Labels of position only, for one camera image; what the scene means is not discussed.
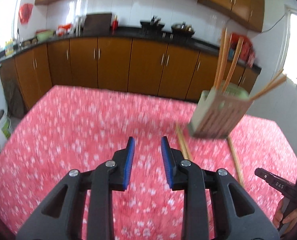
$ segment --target bucket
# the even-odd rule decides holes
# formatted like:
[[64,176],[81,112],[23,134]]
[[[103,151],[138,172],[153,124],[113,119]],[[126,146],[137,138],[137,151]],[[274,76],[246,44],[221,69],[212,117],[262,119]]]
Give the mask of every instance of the bucket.
[[10,138],[10,135],[13,132],[13,128],[10,119],[7,117],[7,114],[4,112],[3,109],[0,110],[0,128],[5,137],[7,139]]

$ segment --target power cord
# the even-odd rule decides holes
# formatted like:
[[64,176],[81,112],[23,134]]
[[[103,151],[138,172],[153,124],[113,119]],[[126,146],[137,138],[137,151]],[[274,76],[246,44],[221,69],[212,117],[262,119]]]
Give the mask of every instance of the power cord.
[[264,31],[264,32],[261,32],[261,33],[267,33],[268,31],[272,30],[283,18],[284,18],[285,14],[272,26],[272,28]]

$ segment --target wooden chopstick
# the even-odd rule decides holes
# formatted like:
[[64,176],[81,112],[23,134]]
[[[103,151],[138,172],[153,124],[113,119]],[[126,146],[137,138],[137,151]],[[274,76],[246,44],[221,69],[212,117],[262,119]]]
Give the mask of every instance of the wooden chopstick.
[[242,172],[241,164],[240,164],[239,157],[238,157],[238,155],[236,153],[236,150],[234,148],[234,145],[233,145],[233,142],[232,142],[232,139],[231,139],[230,136],[227,137],[227,141],[228,141],[228,145],[229,145],[230,150],[231,150],[231,154],[232,154],[232,157],[233,157],[233,160],[234,160],[236,171],[238,173],[239,183],[240,183],[240,185],[242,187],[244,187],[244,178],[243,178],[243,172]]
[[215,87],[216,90],[219,90],[222,80],[223,80],[224,72],[226,69],[226,63],[228,61],[228,56],[229,56],[231,37],[232,37],[232,35],[230,36],[230,38],[228,38],[226,36],[224,39],[223,55],[222,55],[222,59],[221,59],[219,76],[217,78],[217,83],[216,83],[216,87]]
[[270,85],[272,85],[275,81],[276,81],[276,79],[279,77],[279,75],[281,75],[282,74],[282,72],[284,71],[284,69],[283,68],[281,68],[277,73],[276,73],[276,75],[274,76],[274,78],[263,88],[263,89],[266,89],[267,87],[269,87]]
[[241,53],[241,50],[242,50],[243,41],[244,41],[244,38],[240,37],[239,41],[238,41],[238,45],[236,47],[234,57],[233,57],[233,61],[232,61],[232,64],[231,64],[230,71],[228,73],[228,76],[227,76],[227,78],[225,80],[225,83],[224,83],[224,86],[222,88],[222,93],[225,92],[226,88],[228,87],[228,85],[230,83],[231,77],[232,77],[234,69],[236,67],[236,63],[238,62],[238,59],[239,59],[239,56],[240,56],[240,53]]
[[183,132],[180,128],[180,126],[178,124],[176,124],[176,134],[177,134],[177,138],[178,138],[178,141],[179,141],[179,144],[180,144],[180,148],[181,148],[181,152],[183,154],[183,157],[185,160],[190,160],[191,162],[193,161],[193,157],[192,157],[192,154],[191,154],[191,151],[187,145],[187,142],[184,138],[184,135],[183,135]]
[[269,85],[268,87],[262,89],[260,92],[258,92],[256,95],[252,96],[250,98],[251,101],[254,101],[256,99],[258,99],[259,97],[265,95],[266,93],[270,92],[272,89],[278,87],[279,85],[281,85],[282,83],[284,83],[287,80],[286,76],[283,76],[282,78],[280,78],[278,81],[272,83],[271,85]]
[[219,58],[217,60],[217,68],[216,68],[216,74],[215,74],[215,79],[214,79],[214,87],[216,87],[217,84],[217,79],[219,77],[219,72],[221,68],[221,60],[223,56],[223,48],[224,48],[224,40],[227,35],[227,28],[222,29],[222,35],[221,35],[221,45],[220,45],[220,52],[219,52]]

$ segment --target bottle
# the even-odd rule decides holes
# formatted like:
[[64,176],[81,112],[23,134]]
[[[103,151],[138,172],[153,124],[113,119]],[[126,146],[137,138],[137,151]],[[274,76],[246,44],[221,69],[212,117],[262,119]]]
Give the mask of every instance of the bottle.
[[118,27],[118,20],[117,20],[117,15],[115,15],[114,20],[112,22],[112,30],[115,31]]

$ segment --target table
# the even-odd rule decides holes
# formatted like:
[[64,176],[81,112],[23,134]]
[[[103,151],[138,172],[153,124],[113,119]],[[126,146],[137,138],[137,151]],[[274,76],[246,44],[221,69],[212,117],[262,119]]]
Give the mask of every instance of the table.
[[[125,148],[133,136],[136,146],[129,188],[113,193],[115,239],[180,239],[184,195],[168,187],[160,141],[166,135],[170,146],[179,149],[175,124],[184,128],[195,107],[143,95],[53,87],[25,116],[0,156],[0,218],[16,233],[70,169],[95,169]],[[237,178],[225,140],[190,138],[186,130],[184,136],[201,168],[226,168]],[[245,189],[271,219],[281,194],[254,171],[262,167],[294,182],[297,158],[272,121],[246,115],[231,138]],[[84,239],[87,213],[86,206]]]

